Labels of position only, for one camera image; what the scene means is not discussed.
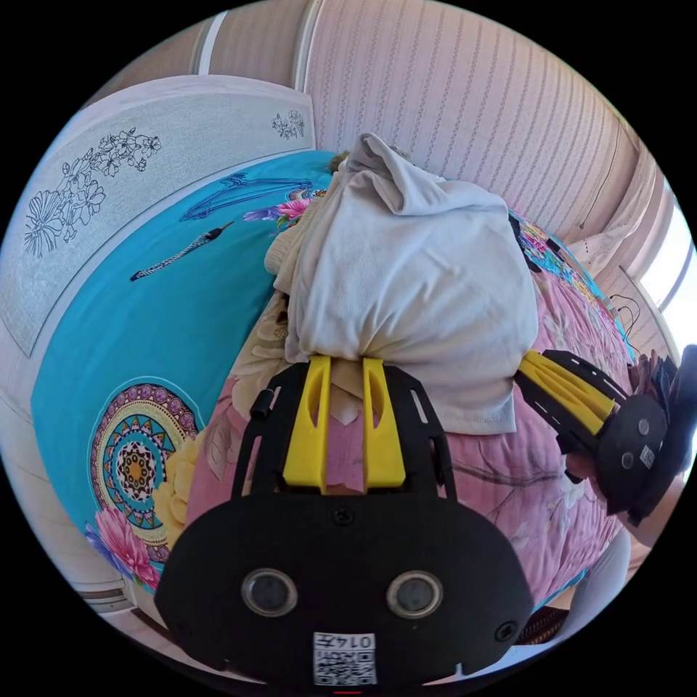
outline mandala pattern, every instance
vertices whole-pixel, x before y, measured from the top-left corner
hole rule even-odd
[[[90,450],[90,479],[99,506],[117,508],[148,549],[151,561],[168,556],[155,515],[153,489],[166,479],[165,462],[199,431],[193,409],[165,387],[144,383],[120,392],[101,415]]]

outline screw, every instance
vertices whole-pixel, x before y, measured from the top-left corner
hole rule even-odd
[[[497,630],[496,634],[494,634],[494,638],[496,641],[499,641],[501,643],[508,641],[516,632],[518,631],[518,623],[517,622],[504,622]]]
[[[351,525],[354,522],[354,513],[351,509],[342,506],[332,513],[332,520],[337,525]]]

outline floral line drawing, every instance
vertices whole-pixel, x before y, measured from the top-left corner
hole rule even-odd
[[[94,175],[114,177],[124,163],[143,172],[148,159],[161,147],[157,136],[137,135],[132,128],[102,138],[97,149],[91,147],[72,165],[64,162],[63,179],[57,188],[40,191],[29,202],[25,251],[40,259],[44,251],[56,249],[61,235],[64,242],[70,242],[77,234],[78,221],[83,227],[89,225],[106,198]]]
[[[277,113],[271,125],[275,131],[278,131],[279,136],[286,140],[301,138],[305,135],[305,121],[302,114],[295,109],[291,109],[288,112],[287,118],[282,118]]]

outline window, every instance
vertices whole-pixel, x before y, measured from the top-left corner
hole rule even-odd
[[[661,312],[682,355],[688,344],[697,343],[697,250],[677,204],[673,208],[666,239],[639,283]],[[697,433],[692,443],[694,461]]]

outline white cloth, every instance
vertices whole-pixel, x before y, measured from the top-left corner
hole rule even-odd
[[[513,375],[537,303],[503,199],[366,134],[298,232],[289,362],[381,358],[421,381],[446,431],[515,431]],[[339,363],[333,382],[362,397],[358,363]]]

